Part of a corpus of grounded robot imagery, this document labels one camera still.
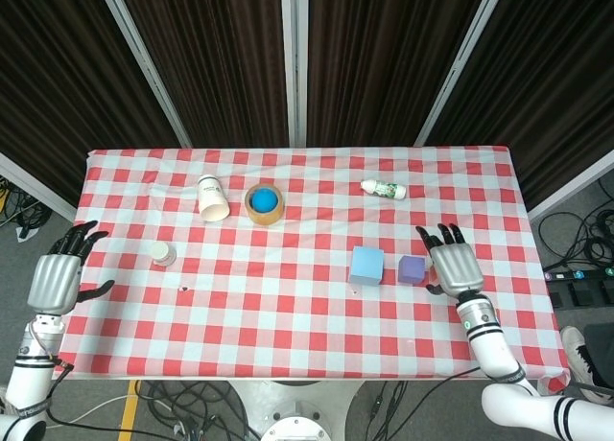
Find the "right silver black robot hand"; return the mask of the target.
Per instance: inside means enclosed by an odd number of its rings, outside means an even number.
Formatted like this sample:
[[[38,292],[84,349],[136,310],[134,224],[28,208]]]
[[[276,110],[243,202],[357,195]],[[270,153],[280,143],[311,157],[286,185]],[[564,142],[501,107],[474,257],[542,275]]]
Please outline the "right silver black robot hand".
[[[465,241],[460,228],[453,223],[439,223],[437,228],[443,240],[429,234],[421,226],[415,228],[437,274],[437,284],[427,284],[427,291],[433,295],[446,294],[455,299],[461,299],[466,292],[481,292],[484,289],[484,276],[474,250]]]

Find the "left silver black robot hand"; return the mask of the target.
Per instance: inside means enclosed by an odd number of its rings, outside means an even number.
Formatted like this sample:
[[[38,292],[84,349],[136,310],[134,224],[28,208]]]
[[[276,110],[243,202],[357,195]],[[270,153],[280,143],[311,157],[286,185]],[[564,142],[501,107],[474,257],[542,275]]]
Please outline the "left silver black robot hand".
[[[78,303],[102,297],[114,286],[114,280],[107,280],[96,289],[80,288],[86,259],[94,244],[108,235],[107,231],[88,234],[97,224],[90,220],[71,227],[39,258],[27,301],[36,313],[65,315]]]

